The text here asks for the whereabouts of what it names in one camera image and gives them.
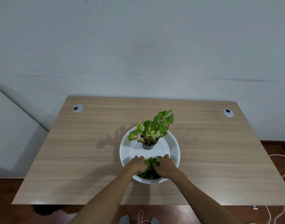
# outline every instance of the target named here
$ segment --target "white cable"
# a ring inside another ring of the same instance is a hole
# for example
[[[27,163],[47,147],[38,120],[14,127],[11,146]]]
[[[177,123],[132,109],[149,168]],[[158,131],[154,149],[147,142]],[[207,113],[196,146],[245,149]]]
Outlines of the white cable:
[[[283,156],[283,157],[285,157],[284,155],[280,155],[280,154],[273,154],[273,155],[270,155],[270,156]],[[267,224],[270,224],[270,222],[271,222],[271,214],[270,214],[270,211],[269,211],[268,207],[267,206],[265,206],[265,207],[267,208],[267,211],[268,211],[268,214],[269,214],[269,221],[268,221]],[[275,217],[273,223],[276,224],[276,220],[279,217],[281,217],[284,213],[285,213],[285,206],[284,206],[283,211],[278,216]]]
[[[140,216],[140,212],[142,212],[142,217],[141,217],[141,220],[140,220],[140,222],[139,222],[139,216]],[[151,223],[151,224],[153,224],[151,221],[149,221],[149,220],[142,220],[143,219],[143,211],[139,211],[139,214],[138,214],[138,224],[140,224],[140,223],[142,223],[142,222],[149,222],[149,223]]]

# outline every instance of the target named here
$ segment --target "forearm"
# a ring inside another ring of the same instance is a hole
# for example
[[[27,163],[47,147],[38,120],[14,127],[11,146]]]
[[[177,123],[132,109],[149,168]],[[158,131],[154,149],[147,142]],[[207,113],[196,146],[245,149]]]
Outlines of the forearm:
[[[170,178],[183,194],[202,224],[241,224],[229,211],[197,188],[183,172]]]
[[[135,173],[130,165],[126,165],[111,183],[82,208],[70,224],[110,224]]]

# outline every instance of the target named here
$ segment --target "person's right hand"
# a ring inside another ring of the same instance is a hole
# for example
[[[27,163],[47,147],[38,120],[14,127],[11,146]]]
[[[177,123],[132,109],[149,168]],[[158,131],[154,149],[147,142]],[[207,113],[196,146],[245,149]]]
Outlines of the person's right hand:
[[[179,172],[179,169],[174,165],[174,163],[169,158],[169,155],[166,154],[164,157],[158,156],[159,166],[153,164],[153,167],[157,174],[163,178],[171,178],[173,175]]]

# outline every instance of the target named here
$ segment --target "person's left arm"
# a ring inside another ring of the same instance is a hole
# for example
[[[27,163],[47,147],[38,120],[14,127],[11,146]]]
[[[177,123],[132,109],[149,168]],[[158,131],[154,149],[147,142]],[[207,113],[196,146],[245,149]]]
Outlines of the person's left arm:
[[[111,224],[133,175],[143,173],[147,168],[144,157],[135,156],[111,183],[78,212],[70,224]]]

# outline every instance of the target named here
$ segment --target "foot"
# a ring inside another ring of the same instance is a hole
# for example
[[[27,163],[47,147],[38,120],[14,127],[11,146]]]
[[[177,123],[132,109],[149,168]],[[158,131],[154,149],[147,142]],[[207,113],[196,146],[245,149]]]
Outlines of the foot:
[[[151,222],[153,224],[159,224],[159,221],[157,219],[155,219],[155,218],[151,218]]]
[[[129,215],[124,215],[120,221],[118,222],[118,224],[130,224],[130,219],[129,219]]]

